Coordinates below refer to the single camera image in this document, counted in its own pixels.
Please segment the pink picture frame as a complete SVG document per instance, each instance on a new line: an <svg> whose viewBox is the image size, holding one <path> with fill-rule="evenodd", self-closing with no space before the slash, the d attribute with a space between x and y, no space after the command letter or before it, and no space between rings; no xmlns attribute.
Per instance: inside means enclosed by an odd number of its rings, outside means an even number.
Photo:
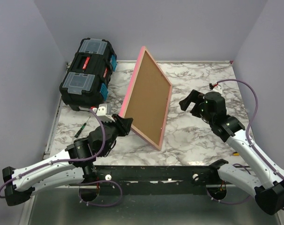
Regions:
<svg viewBox="0 0 284 225"><path fill-rule="evenodd" d="M131 130L160 151L172 84L145 46L141 47L119 116L133 118Z"/></svg>

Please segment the green black screwdriver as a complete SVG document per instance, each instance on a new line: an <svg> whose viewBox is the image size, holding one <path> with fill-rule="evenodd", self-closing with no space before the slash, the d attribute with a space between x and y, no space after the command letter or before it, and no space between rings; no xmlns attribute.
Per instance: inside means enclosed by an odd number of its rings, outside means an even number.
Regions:
<svg viewBox="0 0 284 225"><path fill-rule="evenodd" d="M82 124L81 128L77 131L77 133L74 135L75 138L78 138L80 136L80 134L82 133L82 131L84 130L84 128L86 127L87 123L89 122L90 117L88 117L88 119Z"/></svg>

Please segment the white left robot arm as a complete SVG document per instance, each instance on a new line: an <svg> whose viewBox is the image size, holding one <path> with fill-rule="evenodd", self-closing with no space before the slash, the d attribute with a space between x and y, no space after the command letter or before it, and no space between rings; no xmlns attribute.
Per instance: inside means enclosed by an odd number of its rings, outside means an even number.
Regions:
<svg viewBox="0 0 284 225"><path fill-rule="evenodd" d="M8 166L2 170L4 184L0 198L8 206L16 206L30 199L44 188L65 184L91 185L96 180L93 163L97 157L106 156L117 137L127 136L133 118L122 118L117 114L109 122L100 121L99 127L87 138L76 139L56 155L21 169Z"/></svg>

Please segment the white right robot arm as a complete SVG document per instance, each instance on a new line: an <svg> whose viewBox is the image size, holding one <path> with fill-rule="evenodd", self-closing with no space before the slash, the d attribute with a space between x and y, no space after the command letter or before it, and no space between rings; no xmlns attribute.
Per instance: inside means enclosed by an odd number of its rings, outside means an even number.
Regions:
<svg viewBox="0 0 284 225"><path fill-rule="evenodd" d="M203 94L192 90L179 102L182 111L190 104L190 113L206 122L212 132L243 159L241 165L223 162L208 171L210 182L227 181L254 198L267 214L284 210L284 169L273 162L250 138L245 126L226 110L225 99L219 92Z"/></svg>

